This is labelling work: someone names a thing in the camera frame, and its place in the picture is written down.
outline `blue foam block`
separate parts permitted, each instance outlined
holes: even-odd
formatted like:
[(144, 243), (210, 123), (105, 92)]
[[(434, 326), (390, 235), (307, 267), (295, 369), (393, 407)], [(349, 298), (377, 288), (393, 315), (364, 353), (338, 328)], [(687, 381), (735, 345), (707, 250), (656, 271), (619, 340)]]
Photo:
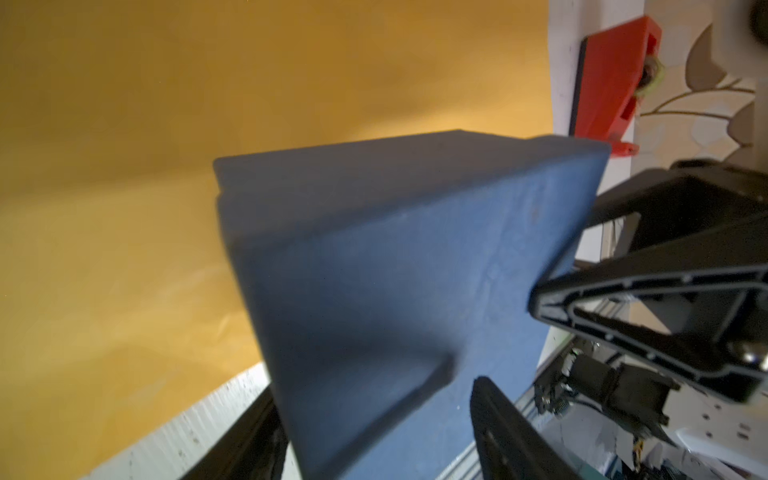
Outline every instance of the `blue foam block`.
[(306, 480), (431, 480), (473, 440), (476, 376), (529, 387), (547, 326), (528, 296), (580, 236), (609, 153), (450, 131), (216, 161)]

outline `red 3d-printed part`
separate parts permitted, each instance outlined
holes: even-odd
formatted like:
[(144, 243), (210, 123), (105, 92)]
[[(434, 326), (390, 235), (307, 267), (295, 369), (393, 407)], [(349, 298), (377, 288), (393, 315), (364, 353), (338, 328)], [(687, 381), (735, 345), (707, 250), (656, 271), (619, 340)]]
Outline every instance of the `red 3d-printed part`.
[(611, 143), (614, 156), (637, 153), (621, 141), (640, 98), (647, 56), (657, 56), (661, 28), (644, 16), (589, 35), (581, 43), (570, 134)]

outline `wire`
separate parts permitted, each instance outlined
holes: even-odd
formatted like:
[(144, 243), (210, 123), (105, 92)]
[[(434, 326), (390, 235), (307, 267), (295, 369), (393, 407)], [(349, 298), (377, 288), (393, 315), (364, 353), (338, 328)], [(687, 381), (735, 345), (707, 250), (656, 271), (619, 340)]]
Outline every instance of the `wire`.
[(591, 404), (591, 403), (589, 403), (589, 402), (583, 402), (583, 401), (581, 401), (581, 400), (571, 400), (571, 403), (577, 403), (577, 404), (579, 404), (579, 405), (583, 405), (583, 406), (585, 406), (585, 407), (589, 407), (589, 408), (593, 409), (595, 412), (597, 412), (597, 413), (599, 413), (599, 414), (601, 414), (601, 415), (603, 414), (603, 411), (602, 411), (602, 410), (600, 410), (598, 407), (596, 407), (596, 406), (592, 405), (592, 404)]
[(606, 364), (606, 365), (611, 365), (611, 366), (612, 366), (612, 365), (614, 364), (614, 362), (615, 362), (616, 360), (620, 359), (622, 356), (624, 356), (624, 354), (623, 354), (623, 353), (621, 353), (621, 352), (616, 352), (616, 353), (614, 353), (613, 355), (611, 355), (611, 356), (608, 358), (608, 360), (606, 360), (606, 361), (605, 361), (605, 364)]

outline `floral wallpaper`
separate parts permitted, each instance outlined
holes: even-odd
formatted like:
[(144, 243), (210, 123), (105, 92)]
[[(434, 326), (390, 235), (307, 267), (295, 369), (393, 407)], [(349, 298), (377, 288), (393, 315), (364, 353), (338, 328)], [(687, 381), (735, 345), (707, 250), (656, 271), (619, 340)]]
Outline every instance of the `floral wallpaper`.
[(750, 166), (755, 81), (735, 78), (711, 60), (712, 10), (707, 0), (647, 0), (662, 29), (663, 81), (643, 100), (632, 173), (709, 157)]

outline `white surface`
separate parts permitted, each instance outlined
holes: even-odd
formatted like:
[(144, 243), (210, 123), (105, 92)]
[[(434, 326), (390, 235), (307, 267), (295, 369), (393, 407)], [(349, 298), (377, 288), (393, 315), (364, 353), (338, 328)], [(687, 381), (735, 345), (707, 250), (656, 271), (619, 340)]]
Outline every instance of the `white surface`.
[(598, 472), (605, 472), (613, 462), (617, 437), (623, 432), (608, 417), (578, 404), (561, 419), (552, 414), (537, 417), (535, 426), (547, 443), (563, 445)]
[(181, 477), (269, 384), (270, 377), (263, 363), (251, 367), (83, 478), (174, 480)]
[(681, 447), (768, 478), (765, 395), (757, 393), (747, 405), (730, 404), (683, 385), (670, 392), (664, 414), (670, 417), (664, 430)]
[(721, 461), (715, 458), (696, 455), (685, 449), (673, 447), (664, 442), (658, 442), (654, 445), (651, 452), (647, 454), (643, 463), (650, 467), (660, 468), (664, 461), (672, 464), (689, 478), (696, 480), (744, 480), (734, 470), (727, 467)]

